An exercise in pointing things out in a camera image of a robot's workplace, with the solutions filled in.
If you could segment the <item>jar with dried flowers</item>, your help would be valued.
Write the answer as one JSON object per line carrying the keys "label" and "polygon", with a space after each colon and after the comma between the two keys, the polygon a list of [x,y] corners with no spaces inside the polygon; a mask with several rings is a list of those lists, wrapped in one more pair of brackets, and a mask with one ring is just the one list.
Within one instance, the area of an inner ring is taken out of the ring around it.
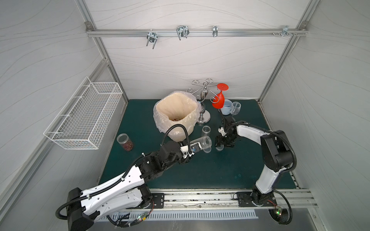
{"label": "jar with dried flowers", "polygon": [[202,137],[210,136],[210,133],[211,133],[211,128],[209,126],[202,127],[202,131],[201,131]]}

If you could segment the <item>clear plastic jar lid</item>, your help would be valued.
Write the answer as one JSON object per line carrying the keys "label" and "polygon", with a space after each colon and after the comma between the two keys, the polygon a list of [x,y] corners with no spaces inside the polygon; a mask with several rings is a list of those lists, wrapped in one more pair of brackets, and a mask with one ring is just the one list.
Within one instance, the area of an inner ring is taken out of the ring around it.
{"label": "clear plastic jar lid", "polygon": [[211,147],[209,147],[209,148],[205,148],[205,149],[203,149],[203,151],[204,151],[205,153],[210,153],[210,152],[212,151],[212,148],[211,148]]}

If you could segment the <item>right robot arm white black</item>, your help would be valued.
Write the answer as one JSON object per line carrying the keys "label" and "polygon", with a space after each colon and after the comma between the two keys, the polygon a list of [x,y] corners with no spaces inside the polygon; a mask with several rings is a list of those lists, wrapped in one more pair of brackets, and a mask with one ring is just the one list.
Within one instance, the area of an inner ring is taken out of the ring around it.
{"label": "right robot arm white black", "polygon": [[247,138],[261,147],[264,168],[249,196],[252,203],[263,206],[273,196],[274,186],[285,172],[297,166],[296,154],[284,131],[270,131],[246,121],[236,121],[233,116],[221,115],[222,125],[215,139],[215,146],[232,148],[242,138]]}

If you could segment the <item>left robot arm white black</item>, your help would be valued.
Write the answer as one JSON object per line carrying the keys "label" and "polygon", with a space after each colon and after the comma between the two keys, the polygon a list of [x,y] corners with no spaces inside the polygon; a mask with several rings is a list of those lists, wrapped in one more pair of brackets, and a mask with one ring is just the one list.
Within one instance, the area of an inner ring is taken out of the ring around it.
{"label": "left robot arm white black", "polygon": [[75,188],[68,193],[67,202],[55,212],[58,219],[66,220],[70,231],[86,231],[98,220],[127,208],[146,208],[153,196],[147,186],[176,163],[184,164],[201,150],[201,145],[163,142],[158,151],[141,154],[127,170],[111,180],[87,190]]}

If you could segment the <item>chrome glass holder stand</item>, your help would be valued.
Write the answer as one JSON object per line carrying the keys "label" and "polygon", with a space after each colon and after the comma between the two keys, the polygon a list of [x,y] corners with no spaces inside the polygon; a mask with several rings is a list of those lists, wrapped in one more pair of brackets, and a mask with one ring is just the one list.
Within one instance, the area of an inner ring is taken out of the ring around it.
{"label": "chrome glass holder stand", "polygon": [[209,113],[209,111],[206,110],[205,101],[206,101],[206,98],[207,98],[207,95],[209,94],[209,92],[212,94],[211,98],[210,98],[210,101],[213,99],[213,97],[216,96],[216,93],[214,93],[210,89],[210,87],[216,87],[216,85],[213,84],[213,82],[214,81],[212,79],[205,79],[202,83],[199,80],[193,80],[191,82],[191,84],[193,86],[200,87],[200,89],[194,90],[193,88],[189,88],[189,89],[186,90],[186,92],[191,93],[194,96],[196,96],[197,101],[201,105],[201,111],[199,113],[199,118],[198,118],[198,121],[197,121],[197,123],[199,125],[205,125],[211,119],[211,114]]}

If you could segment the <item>clear wine glass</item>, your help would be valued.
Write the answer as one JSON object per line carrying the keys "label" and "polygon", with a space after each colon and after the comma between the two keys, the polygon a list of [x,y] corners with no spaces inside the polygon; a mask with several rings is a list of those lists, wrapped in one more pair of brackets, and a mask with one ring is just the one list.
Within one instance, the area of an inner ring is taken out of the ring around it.
{"label": "clear wine glass", "polygon": [[241,110],[241,103],[240,102],[233,102],[232,103],[232,106],[231,106],[231,109],[230,109],[230,113],[232,115],[237,115]]}

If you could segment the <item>red plastic wine glass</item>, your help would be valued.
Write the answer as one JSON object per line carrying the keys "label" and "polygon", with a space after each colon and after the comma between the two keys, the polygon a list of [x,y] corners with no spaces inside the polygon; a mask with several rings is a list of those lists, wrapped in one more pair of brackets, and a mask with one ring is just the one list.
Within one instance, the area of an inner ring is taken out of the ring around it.
{"label": "red plastic wine glass", "polygon": [[225,103],[225,97],[223,95],[224,91],[229,89],[229,86],[225,83],[219,83],[217,85],[217,89],[220,91],[213,99],[211,100],[212,106],[216,109],[221,109]]}

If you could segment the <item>cream trash bin with bag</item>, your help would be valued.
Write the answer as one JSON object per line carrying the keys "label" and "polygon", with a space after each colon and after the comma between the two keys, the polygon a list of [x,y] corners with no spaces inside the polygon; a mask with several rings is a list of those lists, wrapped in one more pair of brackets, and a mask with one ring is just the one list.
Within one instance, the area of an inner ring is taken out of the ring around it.
{"label": "cream trash bin with bag", "polygon": [[175,124],[181,124],[190,135],[198,121],[201,104],[196,97],[185,91],[174,91],[156,102],[153,118],[159,132],[166,131]]}

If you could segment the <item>white vent strip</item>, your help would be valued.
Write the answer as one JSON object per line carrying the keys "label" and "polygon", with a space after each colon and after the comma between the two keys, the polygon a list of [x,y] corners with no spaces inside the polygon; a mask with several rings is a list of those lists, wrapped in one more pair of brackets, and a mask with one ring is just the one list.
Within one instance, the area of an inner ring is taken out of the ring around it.
{"label": "white vent strip", "polygon": [[258,219],[254,209],[242,210],[181,210],[181,211],[153,211],[146,220],[240,220]]}

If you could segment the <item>metal hook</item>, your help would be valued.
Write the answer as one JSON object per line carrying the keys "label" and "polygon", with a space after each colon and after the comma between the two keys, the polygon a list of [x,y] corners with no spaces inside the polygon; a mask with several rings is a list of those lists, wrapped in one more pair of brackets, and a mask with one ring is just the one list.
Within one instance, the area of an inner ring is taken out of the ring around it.
{"label": "metal hook", "polygon": [[151,32],[148,32],[146,38],[147,38],[146,46],[152,43],[152,49],[154,49],[156,46],[157,40],[158,40],[158,35],[151,31]]}
{"label": "metal hook", "polygon": [[213,37],[217,37],[218,36],[218,26],[213,26]]}
{"label": "metal hook", "polygon": [[179,38],[179,40],[181,40],[182,38],[188,38],[188,35],[189,35],[189,27],[184,25],[184,26],[179,26],[176,28],[176,33],[177,33],[177,36]]}

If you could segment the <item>metal hook right end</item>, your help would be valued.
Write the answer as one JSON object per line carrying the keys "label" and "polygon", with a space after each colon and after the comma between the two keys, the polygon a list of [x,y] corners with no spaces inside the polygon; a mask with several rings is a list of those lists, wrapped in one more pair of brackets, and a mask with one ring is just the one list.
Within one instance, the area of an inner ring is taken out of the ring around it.
{"label": "metal hook right end", "polygon": [[289,31],[289,27],[288,26],[285,26],[281,32],[279,33],[272,33],[273,36],[278,36],[278,37],[294,37],[294,36],[297,36],[298,34],[295,33],[295,32],[290,32]]}

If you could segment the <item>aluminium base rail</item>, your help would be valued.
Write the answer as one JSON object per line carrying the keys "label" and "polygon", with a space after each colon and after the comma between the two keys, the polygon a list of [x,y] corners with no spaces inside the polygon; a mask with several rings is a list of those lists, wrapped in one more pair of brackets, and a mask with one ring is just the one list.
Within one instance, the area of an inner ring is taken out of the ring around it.
{"label": "aluminium base rail", "polygon": [[[242,209],[237,192],[247,189],[151,189],[152,193],[164,194],[164,210]],[[279,189],[292,208],[318,208],[308,189]]]}

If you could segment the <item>aluminium top rail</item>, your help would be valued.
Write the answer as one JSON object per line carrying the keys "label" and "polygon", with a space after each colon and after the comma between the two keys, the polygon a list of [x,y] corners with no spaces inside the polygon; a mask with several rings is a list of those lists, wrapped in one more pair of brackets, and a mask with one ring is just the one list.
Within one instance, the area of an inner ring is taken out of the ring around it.
{"label": "aluminium top rail", "polygon": [[[147,37],[148,32],[154,32],[159,38],[177,37],[176,29],[96,29],[88,31],[89,37],[113,38],[113,37]],[[278,29],[221,29],[218,28],[217,37],[274,37],[272,33],[279,33],[282,28]],[[295,32],[297,36],[306,36],[308,30],[289,29]],[[213,29],[189,29],[189,37],[210,37],[213,38]]]}

